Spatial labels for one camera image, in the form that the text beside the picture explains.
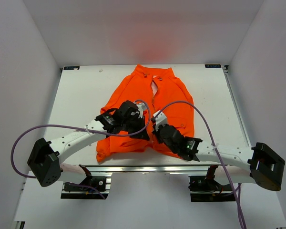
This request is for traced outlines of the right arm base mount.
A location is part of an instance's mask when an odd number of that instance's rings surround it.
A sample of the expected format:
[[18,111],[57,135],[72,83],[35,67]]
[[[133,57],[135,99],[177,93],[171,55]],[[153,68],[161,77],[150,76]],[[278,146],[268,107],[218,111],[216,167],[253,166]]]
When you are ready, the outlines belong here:
[[215,171],[218,167],[210,166],[204,176],[189,176],[191,202],[235,202],[231,186],[215,181]]

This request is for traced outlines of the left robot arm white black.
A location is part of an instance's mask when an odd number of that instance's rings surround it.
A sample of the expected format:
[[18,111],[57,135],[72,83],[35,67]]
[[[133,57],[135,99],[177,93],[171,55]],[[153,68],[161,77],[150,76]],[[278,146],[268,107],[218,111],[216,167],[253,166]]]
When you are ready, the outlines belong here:
[[92,184],[91,172],[83,165],[66,164],[65,160],[110,136],[149,140],[146,128],[150,114],[146,102],[125,101],[119,108],[98,115],[85,127],[74,127],[68,135],[54,140],[37,140],[28,159],[28,166],[42,187],[62,181],[75,185],[80,190],[87,190]]

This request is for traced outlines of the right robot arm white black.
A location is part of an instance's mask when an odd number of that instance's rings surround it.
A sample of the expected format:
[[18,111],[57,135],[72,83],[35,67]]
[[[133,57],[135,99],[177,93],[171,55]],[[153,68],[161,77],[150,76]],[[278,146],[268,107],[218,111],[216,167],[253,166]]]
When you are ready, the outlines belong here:
[[248,172],[247,177],[260,187],[280,191],[285,160],[265,143],[254,147],[213,146],[200,138],[181,134],[172,125],[153,125],[153,134],[159,143],[186,161],[217,162]]

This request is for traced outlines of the orange jacket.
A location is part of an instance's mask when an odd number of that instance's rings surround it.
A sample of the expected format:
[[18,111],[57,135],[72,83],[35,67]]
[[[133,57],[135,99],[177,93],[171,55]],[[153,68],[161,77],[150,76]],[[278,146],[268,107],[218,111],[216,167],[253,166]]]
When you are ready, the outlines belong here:
[[[176,127],[185,136],[194,136],[194,109],[190,106],[193,98],[184,83],[174,75],[172,68],[149,68],[137,65],[134,71],[125,77],[115,89],[107,104],[101,108],[104,113],[110,108],[118,108],[122,102],[143,100],[151,113],[163,109],[168,123]],[[96,160],[104,162],[115,153],[144,152],[147,148],[171,157],[178,157],[164,144],[158,143],[152,134],[152,124],[147,127],[149,141],[130,137],[110,136],[97,143]]]

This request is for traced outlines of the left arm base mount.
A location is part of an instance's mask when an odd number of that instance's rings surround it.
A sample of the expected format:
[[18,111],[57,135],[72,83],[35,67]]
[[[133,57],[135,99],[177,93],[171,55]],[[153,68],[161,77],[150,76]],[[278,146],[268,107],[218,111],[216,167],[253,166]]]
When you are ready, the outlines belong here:
[[63,182],[62,199],[105,200],[109,194],[107,176],[92,175],[83,165],[62,164],[59,181]]

